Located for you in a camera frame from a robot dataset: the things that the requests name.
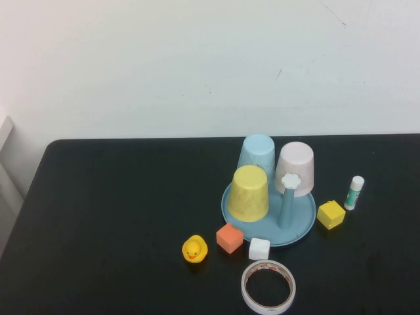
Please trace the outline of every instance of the yellow cup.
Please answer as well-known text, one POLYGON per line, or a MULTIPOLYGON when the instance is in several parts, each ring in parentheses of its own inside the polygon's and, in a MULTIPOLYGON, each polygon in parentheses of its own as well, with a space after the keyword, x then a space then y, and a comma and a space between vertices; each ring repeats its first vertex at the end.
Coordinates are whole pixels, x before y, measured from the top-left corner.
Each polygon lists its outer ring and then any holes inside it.
POLYGON ((262 219, 268 212, 267 175, 254 165, 236 170, 228 199, 230 214, 243 222, 262 219))

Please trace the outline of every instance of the tape roll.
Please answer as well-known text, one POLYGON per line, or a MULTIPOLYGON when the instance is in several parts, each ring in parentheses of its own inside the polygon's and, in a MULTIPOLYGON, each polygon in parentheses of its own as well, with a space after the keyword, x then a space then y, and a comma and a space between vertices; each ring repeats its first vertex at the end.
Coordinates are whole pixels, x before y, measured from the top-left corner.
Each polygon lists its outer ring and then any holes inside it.
POLYGON ((276 262, 276 261, 256 261, 253 264, 250 264, 248 268, 242 274, 241 280, 241 290, 242 290, 242 297, 245 300, 245 303, 250 307, 251 310, 257 312, 261 315, 277 315, 285 312, 293 302, 293 299, 296 295, 296 282, 289 271, 284 265, 276 262), (290 294, 289 297, 284 301, 282 304, 276 306, 264 306, 261 305, 253 300, 253 298, 248 294, 247 291, 247 282, 249 277, 258 270, 261 269, 269 269, 281 274, 289 284, 290 294))

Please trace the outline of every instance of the glue stick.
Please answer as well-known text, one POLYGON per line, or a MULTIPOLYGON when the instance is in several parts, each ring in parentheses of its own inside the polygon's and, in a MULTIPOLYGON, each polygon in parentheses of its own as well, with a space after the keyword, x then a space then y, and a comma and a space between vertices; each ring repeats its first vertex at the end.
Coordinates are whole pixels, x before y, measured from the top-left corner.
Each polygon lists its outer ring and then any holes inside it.
POLYGON ((350 184, 350 189, 348 190, 347 199, 344 202, 344 208, 347 210, 353 210, 356 206, 357 198, 359 198, 360 191, 362 190, 365 180, 361 176, 355 176, 352 179, 350 184))

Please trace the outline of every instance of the yellow cube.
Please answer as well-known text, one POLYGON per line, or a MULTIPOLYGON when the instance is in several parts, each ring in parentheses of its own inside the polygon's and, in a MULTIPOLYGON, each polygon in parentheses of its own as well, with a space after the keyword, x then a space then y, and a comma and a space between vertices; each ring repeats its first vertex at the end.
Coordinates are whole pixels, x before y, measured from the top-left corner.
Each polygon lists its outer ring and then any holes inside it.
POLYGON ((329 201, 318 208, 316 218, 328 229, 339 225, 344 220, 346 211, 336 201, 329 201))

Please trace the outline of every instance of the orange cube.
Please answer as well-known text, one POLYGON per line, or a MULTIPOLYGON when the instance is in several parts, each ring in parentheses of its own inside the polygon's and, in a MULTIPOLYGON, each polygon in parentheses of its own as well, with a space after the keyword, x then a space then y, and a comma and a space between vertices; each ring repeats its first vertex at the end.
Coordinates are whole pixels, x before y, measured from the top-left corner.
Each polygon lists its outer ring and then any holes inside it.
POLYGON ((232 254, 243 243, 243 233, 230 223, 216 233, 217 243, 229 254, 232 254))

